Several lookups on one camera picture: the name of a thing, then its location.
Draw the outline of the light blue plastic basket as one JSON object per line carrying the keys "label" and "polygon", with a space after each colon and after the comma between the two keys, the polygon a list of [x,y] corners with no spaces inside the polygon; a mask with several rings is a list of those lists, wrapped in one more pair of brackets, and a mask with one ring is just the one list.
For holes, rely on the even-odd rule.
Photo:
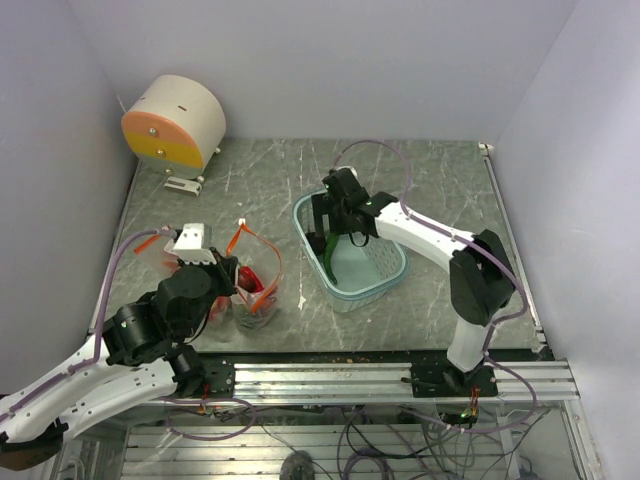
{"label": "light blue plastic basket", "polygon": [[392,241],[361,235],[342,235],[336,241],[331,264],[313,251],[314,233],[311,196],[300,197],[293,206],[292,220],[308,263],[331,308],[347,313],[379,300],[406,276],[409,261],[402,247]]}

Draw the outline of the clear zip bag orange zipper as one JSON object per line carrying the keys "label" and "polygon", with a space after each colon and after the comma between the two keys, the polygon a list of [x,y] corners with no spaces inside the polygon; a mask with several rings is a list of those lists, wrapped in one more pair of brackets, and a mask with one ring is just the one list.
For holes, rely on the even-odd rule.
{"label": "clear zip bag orange zipper", "polygon": [[140,300],[150,305],[159,327],[174,336],[191,336],[217,298],[236,292],[238,261],[212,246],[204,224],[188,223],[173,239],[155,234],[136,246],[134,254],[160,276],[156,289]]}

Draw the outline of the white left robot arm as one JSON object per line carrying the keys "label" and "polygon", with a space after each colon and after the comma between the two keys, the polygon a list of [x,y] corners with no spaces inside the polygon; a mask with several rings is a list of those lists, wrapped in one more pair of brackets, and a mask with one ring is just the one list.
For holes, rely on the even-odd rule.
{"label": "white left robot arm", "polygon": [[214,302],[235,293],[238,261],[182,264],[120,307],[66,361],[1,400],[1,465],[25,470],[91,426],[149,399],[192,397],[206,370],[187,344]]}

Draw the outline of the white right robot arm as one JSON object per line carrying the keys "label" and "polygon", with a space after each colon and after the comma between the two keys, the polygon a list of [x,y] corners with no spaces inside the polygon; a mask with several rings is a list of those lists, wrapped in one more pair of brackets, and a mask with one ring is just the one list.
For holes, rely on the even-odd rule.
{"label": "white right robot arm", "polygon": [[315,230],[326,226],[336,235],[396,242],[448,273],[458,320],[447,349],[451,365],[442,369],[440,380],[448,393],[465,394],[475,385],[475,370],[488,350],[491,321],[515,291],[514,271],[499,236],[488,229],[473,234],[446,226],[386,192],[371,195],[350,168],[330,170],[322,183],[324,191],[312,196]]}

